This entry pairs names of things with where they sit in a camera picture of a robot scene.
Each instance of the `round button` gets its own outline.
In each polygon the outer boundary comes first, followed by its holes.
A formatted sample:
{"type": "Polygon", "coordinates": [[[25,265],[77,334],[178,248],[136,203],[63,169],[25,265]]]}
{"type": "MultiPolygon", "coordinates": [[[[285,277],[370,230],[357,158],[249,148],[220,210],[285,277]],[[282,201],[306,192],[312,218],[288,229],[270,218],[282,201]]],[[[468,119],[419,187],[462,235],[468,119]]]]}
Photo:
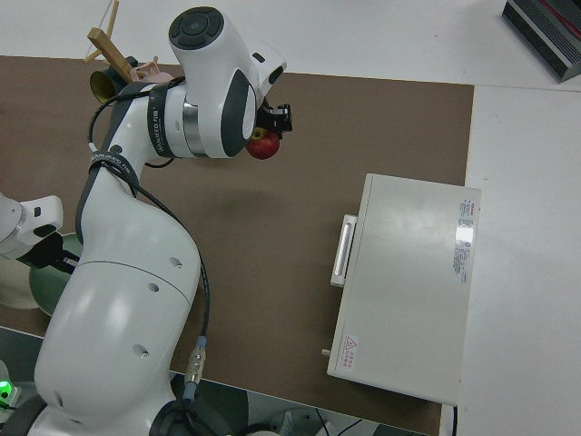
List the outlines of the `round button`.
{"type": "Polygon", "coordinates": [[[182,30],[185,34],[194,36],[204,32],[208,27],[208,19],[204,14],[186,15],[182,21],[182,30]]]}

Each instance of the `white table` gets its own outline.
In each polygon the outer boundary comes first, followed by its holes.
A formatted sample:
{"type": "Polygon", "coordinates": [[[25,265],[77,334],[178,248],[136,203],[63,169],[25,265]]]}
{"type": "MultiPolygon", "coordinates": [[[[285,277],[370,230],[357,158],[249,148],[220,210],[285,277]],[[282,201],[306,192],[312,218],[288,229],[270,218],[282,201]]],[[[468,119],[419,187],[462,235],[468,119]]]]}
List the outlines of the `white table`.
{"type": "MultiPolygon", "coordinates": [[[[84,57],[107,3],[7,2],[0,55],[84,57]]],[[[477,86],[466,185],[483,197],[458,434],[581,433],[581,77],[557,84],[501,0],[204,3],[270,41],[291,72],[477,86]]],[[[113,40],[173,63],[169,23],[200,4],[123,0],[113,40]]]]}

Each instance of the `cable connector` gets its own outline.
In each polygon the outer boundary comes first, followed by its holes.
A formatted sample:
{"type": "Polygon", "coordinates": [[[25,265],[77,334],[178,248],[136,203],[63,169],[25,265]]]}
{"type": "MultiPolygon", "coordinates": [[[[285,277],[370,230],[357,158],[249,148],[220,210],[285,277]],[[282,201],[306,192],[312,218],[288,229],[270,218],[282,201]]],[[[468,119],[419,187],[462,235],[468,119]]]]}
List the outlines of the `cable connector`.
{"type": "Polygon", "coordinates": [[[185,373],[185,388],[183,391],[182,398],[184,400],[193,401],[196,388],[200,381],[202,380],[203,365],[206,361],[206,337],[199,336],[196,346],[190,354],[190,360],[188,361],[188,367],[185,373]]]}

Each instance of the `green light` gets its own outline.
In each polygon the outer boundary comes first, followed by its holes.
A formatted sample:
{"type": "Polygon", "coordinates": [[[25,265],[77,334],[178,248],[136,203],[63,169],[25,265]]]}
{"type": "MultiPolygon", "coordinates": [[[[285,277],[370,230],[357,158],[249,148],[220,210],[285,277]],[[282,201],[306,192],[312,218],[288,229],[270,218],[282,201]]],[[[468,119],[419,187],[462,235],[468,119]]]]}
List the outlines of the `green light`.
{"type": "Polygon", "coordinates": [[[0,381],[0,401],[5,400],[12,393],[12,384],[9,381],[0,381]]]}

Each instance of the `green bowl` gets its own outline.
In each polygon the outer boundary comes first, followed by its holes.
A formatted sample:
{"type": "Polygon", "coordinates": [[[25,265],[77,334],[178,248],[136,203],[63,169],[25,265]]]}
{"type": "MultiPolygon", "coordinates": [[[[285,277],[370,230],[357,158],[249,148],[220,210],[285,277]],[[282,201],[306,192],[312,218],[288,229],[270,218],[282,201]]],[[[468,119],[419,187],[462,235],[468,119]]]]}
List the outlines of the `green bowl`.
{"type": "MultiPolygon", "coordinates": [[[[81,255],[83,246],[79,243],[76,233],[63,235],[63,241],[65,250],[77,256],[81,255]]],[[[30,273],[28,274],[30,290],[38,307],[47,315],[53,315],[54,308],[61,298],[61,294],[69,281],[69,277],[71,277],[70,274],[58,271],[52,266],[46,266],[41,269],[30,269],[30,273]]]]}

